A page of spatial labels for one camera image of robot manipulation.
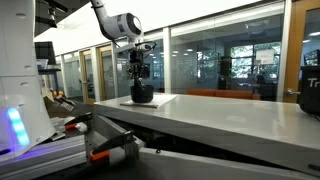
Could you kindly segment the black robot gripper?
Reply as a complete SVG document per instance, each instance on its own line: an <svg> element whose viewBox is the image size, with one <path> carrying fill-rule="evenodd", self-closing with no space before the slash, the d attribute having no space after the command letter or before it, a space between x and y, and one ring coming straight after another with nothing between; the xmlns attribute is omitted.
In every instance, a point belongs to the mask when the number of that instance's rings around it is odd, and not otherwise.
<svg viewBox="0 0 320 180"><path fill-rule="evenodd" d="M147 66L144 64L144 54L142 50L132 50L129 53L129 73L132 79L134 79L134 87L135 89L140 88L140 86L145 87L146 84L144 79L147 74Z"/></svg>

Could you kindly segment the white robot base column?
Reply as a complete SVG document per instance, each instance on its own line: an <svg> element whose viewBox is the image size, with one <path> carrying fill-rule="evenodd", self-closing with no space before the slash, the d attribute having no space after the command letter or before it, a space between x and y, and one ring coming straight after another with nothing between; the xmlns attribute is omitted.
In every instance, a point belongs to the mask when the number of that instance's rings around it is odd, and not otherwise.
<svg viewBox="0 0 320 180"><path fill-rule="evenodd" d="M34 48L35 0L0 0L0 161L50 138Z"/></svg>

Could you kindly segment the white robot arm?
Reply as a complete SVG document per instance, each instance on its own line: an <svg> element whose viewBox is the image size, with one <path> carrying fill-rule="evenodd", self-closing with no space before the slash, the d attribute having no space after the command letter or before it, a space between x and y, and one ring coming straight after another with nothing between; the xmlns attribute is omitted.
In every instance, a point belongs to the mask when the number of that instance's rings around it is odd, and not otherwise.
<svg viewBox="0 0 320 180"><path fill-rule="evenodd" d="M100 31L108 40L115 41L120 37L127 37L129 43L120 47L119 51L129 52L129 74L133 79L135 89L144 87L143 70L143 30L140 20L132 13L122 13L110 16L102 0L90 0Z"/></svg>

